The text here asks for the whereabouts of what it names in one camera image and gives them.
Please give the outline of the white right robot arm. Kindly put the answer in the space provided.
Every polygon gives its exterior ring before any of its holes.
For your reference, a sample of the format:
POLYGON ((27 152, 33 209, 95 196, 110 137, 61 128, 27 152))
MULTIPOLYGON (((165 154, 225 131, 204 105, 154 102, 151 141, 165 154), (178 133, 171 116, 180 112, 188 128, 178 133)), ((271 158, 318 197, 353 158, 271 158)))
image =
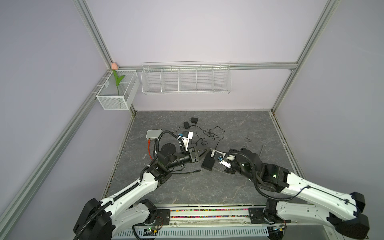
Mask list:
POLYGON ((279 225, 276 230, 270 229, 278 239, 286 225, 295 221, 329 226, 355 240, 368 238, 370 224, 363 213, 364 195, 319 186, 283 167, 263 163, 258 154, 247 149, 231 150, 217 159, 227 170, 248 178, 256 191, 267 198, 264 210, 250 210, 251 221, 279 225))

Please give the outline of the pink artificial tulip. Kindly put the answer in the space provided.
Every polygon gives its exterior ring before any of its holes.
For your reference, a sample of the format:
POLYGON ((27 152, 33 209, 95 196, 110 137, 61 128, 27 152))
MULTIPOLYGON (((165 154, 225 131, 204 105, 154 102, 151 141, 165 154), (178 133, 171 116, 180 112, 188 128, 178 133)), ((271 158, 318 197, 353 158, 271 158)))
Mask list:
POLYGON ((113 75, 115 78, 118 96, 120 96, 119 85, 120 85, 121 81, 125 78, 125 75, 121 75, 121 76, 118 75, 117 70, 119 69, 119 67, 116 63, 111 63, 111 69, 113 71, 113 75))

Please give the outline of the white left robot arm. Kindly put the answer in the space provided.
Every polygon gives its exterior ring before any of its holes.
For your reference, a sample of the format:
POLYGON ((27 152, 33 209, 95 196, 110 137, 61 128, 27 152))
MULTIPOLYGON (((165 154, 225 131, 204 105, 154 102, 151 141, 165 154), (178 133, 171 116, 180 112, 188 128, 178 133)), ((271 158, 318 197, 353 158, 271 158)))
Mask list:
POLYGON ((161 132, 155 144, 156 156, 141 171, 137 180, 107 198, 100 201, 91 199, 85 204, 74 226, 74 238, 110 240, 137 224, 154 224, 157 207, 143 197, 158 189, 175 174, 175 167, 193 162, 188 148, 192 138, 193 132, 184 131, 180 135, 170 131, 161 132), (179 142, 179 153, 174 145, 159 147, 159 141, 165 134, 179 142))

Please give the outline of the white mesh box basket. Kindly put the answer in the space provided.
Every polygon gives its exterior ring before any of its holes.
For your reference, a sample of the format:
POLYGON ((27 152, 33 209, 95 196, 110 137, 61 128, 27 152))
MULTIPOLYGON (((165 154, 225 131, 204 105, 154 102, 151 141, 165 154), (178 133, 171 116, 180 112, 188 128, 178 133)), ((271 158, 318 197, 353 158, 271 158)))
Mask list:
POLYGON ((112 70, 96 97, 104 110, 129 111, 139 86, 136 71, 112 70))

